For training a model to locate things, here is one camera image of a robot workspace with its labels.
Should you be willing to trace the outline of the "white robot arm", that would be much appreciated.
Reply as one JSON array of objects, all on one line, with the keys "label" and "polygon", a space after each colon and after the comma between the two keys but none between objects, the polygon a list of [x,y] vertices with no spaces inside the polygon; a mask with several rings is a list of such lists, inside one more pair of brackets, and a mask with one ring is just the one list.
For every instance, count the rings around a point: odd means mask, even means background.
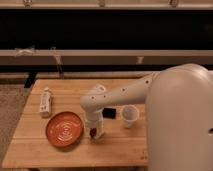
[{"label": "white robot arm", "polygon": [[143,104],[149,171],[213,171],[213,74],[198,64],[152,73],[121,87],[98,86],[81,97],[86,125],[107,106]]}]

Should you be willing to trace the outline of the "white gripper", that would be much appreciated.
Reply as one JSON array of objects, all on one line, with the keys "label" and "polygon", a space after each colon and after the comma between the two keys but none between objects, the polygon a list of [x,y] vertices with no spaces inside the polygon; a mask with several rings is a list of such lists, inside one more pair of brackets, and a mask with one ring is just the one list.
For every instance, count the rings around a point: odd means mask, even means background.
[{"label": "white gripper", "polygon": [[103,115],[101,111],[96,111],[85,114],[85,125],[89,134],[91,128],[97,129],[97,134],[94,138],[100,138],[104,134]]}]

